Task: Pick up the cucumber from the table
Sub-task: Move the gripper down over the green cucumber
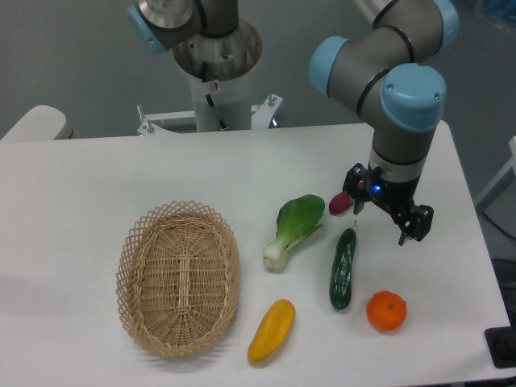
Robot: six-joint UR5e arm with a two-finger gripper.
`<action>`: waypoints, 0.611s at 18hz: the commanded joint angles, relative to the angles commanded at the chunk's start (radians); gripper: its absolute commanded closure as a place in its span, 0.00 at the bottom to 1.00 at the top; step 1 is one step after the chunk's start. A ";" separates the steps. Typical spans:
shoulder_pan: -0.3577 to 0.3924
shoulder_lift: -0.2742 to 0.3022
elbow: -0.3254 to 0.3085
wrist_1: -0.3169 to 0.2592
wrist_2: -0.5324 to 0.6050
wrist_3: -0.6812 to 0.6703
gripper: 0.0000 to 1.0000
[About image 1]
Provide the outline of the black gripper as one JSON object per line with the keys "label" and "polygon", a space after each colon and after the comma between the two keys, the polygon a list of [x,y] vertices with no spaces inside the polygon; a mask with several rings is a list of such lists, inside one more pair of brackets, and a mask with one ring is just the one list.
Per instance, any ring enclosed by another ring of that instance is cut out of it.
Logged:
{"label": "black gripper", "polygon": [[343,192],[353,201],[354,215],[366,202],[391,214],[401,230],[398,244],[402,246],[407,239],[422,241],[431,230],[434,209],[414,204],[419,179],[419,164],[369,162],[365,168],[357,163],[346,174]]}

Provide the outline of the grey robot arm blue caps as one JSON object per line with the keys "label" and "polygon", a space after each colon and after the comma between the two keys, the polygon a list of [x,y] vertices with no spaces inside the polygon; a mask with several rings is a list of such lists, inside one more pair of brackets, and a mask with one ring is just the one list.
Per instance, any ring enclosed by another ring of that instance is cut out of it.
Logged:
{"label": "grey robot arm blue caps", "polygon": [[[343,191],[360,211],[371,202],[399,226],[402,239],[422,240],[434,211],[414,193],[443,117],[447,86],[425,60],[459,29],[449,1],[359,1],[372,32],[352,42],[325,39],[310,59],[313,85],[374,130],[367,165],[348,173]],[[252,126],[248,76],[262,43],[239,17],[235,1],[139,1],[128,18],[150,52],[172,52],[189,77],[198,131]]]}

